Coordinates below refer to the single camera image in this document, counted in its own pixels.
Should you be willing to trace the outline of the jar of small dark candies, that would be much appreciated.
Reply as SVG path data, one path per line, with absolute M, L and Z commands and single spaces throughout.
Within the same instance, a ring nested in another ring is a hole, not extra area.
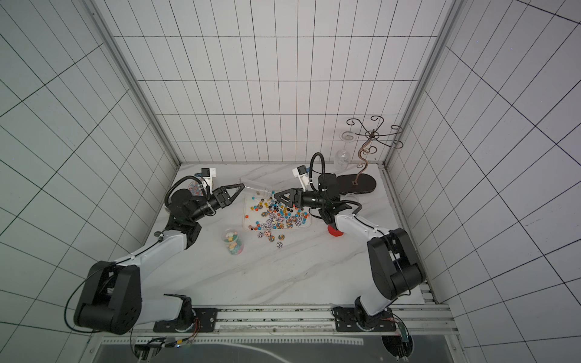
M 253 181 L 248 179 L 242 179 L 241 182 L 245 185 L 245 191 L 248 193 L 253 193 L 256 195 L 265 194 L 272 195 L 275 193 L 274 187 L 261 183 L 259 181 Z

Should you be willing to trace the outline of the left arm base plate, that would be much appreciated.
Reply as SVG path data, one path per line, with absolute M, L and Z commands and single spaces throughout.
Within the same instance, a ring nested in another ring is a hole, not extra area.
M 177 319 L 154 324 L 154 333 L 211 333 L 214 331 L 218 309 L 193 308 L 190 312 L 180 313 Z

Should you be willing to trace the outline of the red jar lid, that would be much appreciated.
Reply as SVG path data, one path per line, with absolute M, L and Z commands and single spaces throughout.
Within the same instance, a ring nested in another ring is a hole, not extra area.
M 342 231 L 339 231 L 339 230 L 337 230 L 337 229 L 336 229 L 336 228 L 334 228 L 332 225 L 328 225 L 328 226 L 327 226 L 327 229 L 328 229 L 328 233 L 329 233 L 331 236 L 334 236 L 334 237 L 340 237 L 340 236 L 343 236 L 343 235 L 344 235 L 344 233 L 343 233 Z

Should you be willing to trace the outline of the jar of pastel candies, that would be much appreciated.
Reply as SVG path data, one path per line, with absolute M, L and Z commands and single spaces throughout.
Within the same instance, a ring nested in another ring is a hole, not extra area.
M 231 255 L 239 255 L 243 249 L 243 243 L 238 231 L 234 229 L 227 229 L 222 234 L 222 240 L 227 246 L 227 250 Z

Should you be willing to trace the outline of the clear lollipop jar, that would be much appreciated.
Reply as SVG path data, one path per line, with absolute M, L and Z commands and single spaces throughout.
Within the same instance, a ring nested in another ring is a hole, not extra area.
M 344 196 L 344 199 L 346 201 L 354 201 L 354 202 L 359 202 L 359 196 L 355 195 L 354 193 L 349 193 L 347 195 Z

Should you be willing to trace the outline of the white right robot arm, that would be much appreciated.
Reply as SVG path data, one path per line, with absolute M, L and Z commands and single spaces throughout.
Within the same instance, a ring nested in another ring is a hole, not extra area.
M 326 171 L 321 153 L 315 153 L 308 167 L 299 166 L 293 174 L 301 180 L 301 186 L 276 192 L 277 202 L 290 208 L 317 210 L 318 218 L 329 228 L 366 243 L 373 285 L 355 301 L 362 320 L 378 316 L 425 281 L 425 269 L 408 233 L 402 228 L 383 228 L 361 217 L 363 206 L 342 198 L 339 177 Z

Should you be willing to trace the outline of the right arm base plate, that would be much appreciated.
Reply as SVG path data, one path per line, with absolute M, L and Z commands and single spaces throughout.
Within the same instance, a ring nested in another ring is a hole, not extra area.
M 331 310 L 335 330 L 344 333 L 395 332 L 396 323 L 390 308 L 370 316 L 362 307 L 336 306 Z

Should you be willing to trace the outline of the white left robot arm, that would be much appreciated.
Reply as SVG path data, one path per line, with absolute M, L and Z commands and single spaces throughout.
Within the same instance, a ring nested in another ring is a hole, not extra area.
M 212 191 L 194 175 L 176 181 L 164 197 L 169 219 L 157 240 L 117 260 L 95 263 L 75 290 L 80 297 L 68 328 L 117 335 L 158 322 L 177 331 L 193 328 L 196 316 L 190 297 L 164 293 L 145 299 L 142 284 L 166 261 L 194 245 L 202 229 L 200 219 L 230 206 L 244 189 L 244 184 L 236 183 Z

